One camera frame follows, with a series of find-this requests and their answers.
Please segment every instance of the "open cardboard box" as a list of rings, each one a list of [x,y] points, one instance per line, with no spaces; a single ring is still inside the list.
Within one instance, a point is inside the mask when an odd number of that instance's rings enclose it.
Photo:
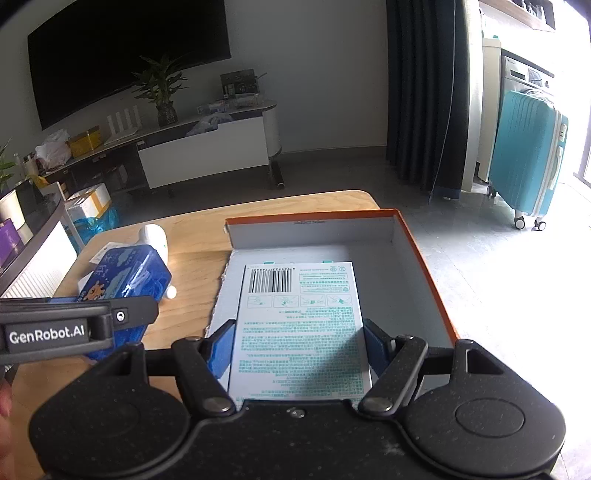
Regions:
[[[237,317],[246,265],[334,261],[353,263],[362,316],[387,334],[419,336],[442,347],[459,338],[398,210],[231,218],[226,228],[232,253],[208,335]],[[228,378],[229,368],[220,379],[226,388]]]

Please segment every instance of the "gray tile floor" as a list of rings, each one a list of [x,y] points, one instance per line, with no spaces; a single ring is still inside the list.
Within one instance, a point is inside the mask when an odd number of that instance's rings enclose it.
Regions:
[[[235,171],[144,196],[118,197],[123,224],[280,196],[332,190],[369,192],[399,208],[415,236],[459,333],[478,341],[556,403],[567,440],[554,474],[591,479],[587,341],[591,337],[591,203],[559,184],[544,232],[513,227],[513,212],[475,185],[460,200],[427,197],[401,185],[379,155],[282,161],[284,190],[264,168]]]

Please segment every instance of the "black handle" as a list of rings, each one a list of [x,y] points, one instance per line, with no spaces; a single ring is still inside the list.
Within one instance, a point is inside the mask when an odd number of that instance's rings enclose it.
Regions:
[[[148,325],[158,316],[158,303],[150,296],[59,302],[0,301],[0,365],[103,350],[113,346],[114,330]]]

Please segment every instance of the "blue box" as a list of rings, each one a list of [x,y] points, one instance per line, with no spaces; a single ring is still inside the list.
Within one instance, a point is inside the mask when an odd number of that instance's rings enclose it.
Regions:
[[[150,245],[113,248],[103,256],[76,301],[118,299],[150,295],[160,301],[172,275]],[[147,325],[114,332],[115,346],[89,353],[101,360],[127,342],[139,342]]]

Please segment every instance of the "shelf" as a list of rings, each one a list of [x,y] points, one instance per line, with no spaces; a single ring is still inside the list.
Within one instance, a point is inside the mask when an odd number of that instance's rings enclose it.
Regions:
[[[528,27],[533,28],[534,30],[543,30],[546,32],[554,32],[555,31],[551,26],[549,26],[548,24],[546,24],[545,22],[543,22],[539,18],[533,16],[532,14],[530,14],[529,12],[527,12],[526,10],[521,8],[519,5],[513,3],[511,0],[480,0],[480,1],[483,4],[487,4],[490,7],[496,8],[497,10],[500,10],[504,14],[507,14],[510,17],[515,18],[516,20],[527,25]],[[544,6],[544,13],[546,15],[546,18],[548,18],[549,14],[552,15],[552,17],[554,17],[554,12],[550,11],[552,8],[551,4],[549,5],[549,2],[543,2],[542,5]]]

